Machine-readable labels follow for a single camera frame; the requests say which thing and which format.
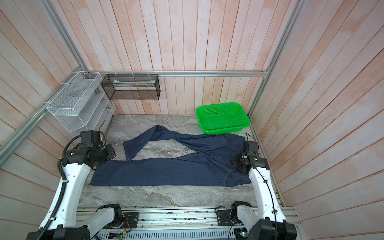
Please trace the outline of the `dark blue denim trousers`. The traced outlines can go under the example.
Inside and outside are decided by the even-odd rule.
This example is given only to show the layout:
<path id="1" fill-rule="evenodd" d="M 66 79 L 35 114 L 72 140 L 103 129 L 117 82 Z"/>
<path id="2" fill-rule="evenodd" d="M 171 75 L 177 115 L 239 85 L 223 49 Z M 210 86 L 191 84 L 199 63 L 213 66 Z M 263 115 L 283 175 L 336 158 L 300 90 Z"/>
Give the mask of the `dark blue denim trousers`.
<path id="1" fill-rule="evenodd" d="M 178 158 L 134 160 L 148 142 L 165 140 L 175 140 L 194 153 Z M 90 184 L 98 187 L 250 184 L 250 178 L 239 173 L 231 162 L 244 149 L 244 143 L 244 137 L 234 134 L 188 135 L 154 126 L 125 141 L 126 160 L 103 164 L 95 170 Z"/>

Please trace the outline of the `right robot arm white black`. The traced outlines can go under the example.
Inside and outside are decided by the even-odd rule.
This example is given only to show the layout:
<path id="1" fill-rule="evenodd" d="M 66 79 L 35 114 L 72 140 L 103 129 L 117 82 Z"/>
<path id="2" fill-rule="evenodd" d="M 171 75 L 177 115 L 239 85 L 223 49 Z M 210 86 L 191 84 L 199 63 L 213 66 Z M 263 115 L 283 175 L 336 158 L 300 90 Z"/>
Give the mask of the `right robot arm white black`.
<path id="1" fill-rule="evenodd" d="M 232 164 L 251 180 L 258 206 L 258 212 L 255 213 L 251 204 L 233 202 L 233 224 L 243 224 L 249 240 L 295 240 L 296 227 L 288 223 L 273 193 L 270 166 L 267 159 L 260 157 L 259 145 L 246 141 L 241 153 L 232 159 Z"/>

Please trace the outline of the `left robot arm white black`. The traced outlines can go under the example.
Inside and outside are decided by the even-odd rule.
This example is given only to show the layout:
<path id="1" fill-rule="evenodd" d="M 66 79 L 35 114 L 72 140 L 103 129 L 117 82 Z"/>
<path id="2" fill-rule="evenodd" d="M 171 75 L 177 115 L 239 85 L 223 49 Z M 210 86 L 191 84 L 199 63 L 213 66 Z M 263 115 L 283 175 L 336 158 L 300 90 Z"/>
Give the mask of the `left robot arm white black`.
<path id="1" fill-rule="evenodd" d="M 116 157 L 101 131 L 83 131 L 70 143 L 77 139 L 80 143 L 73 149 L 66 146 L 57 162 L 61 176 L 57 191 L 39 229 L 28 233 L 28 240 L 90 240 L 105 226 L 126 226 L 119 204 L 101 206 L 85 221 L 76 222 L 81 192 L 89 173 Z"/>

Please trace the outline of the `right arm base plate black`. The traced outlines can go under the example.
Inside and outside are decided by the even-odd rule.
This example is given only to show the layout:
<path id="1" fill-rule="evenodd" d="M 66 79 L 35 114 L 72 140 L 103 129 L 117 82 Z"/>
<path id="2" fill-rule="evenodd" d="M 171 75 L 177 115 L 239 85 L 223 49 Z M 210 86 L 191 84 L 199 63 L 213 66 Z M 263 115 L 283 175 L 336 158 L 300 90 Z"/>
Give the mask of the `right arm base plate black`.
<path id="1" fill-rule="evenodd" d="M 220 227 L 232 226 L 235 224 L 231 210 L 226 208 L 218 208 L 215 209 L 215 214 L 217 216 L 217 224 Z"/>

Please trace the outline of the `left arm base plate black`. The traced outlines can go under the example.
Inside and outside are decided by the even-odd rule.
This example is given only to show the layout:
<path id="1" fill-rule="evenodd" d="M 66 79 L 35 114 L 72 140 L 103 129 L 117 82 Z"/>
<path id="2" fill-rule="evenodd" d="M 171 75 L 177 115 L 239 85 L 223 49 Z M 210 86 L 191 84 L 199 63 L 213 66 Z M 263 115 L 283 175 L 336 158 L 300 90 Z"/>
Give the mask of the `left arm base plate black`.
<path id="1" fill-rule="evenodd" d="M 131 230 L 131 229 L 137 228 L 138 220 L 139 220 L 138 212 L 122 212 L 118 216 L 117 223 L 113 224 L 112 226 L 114 228 Z"/>

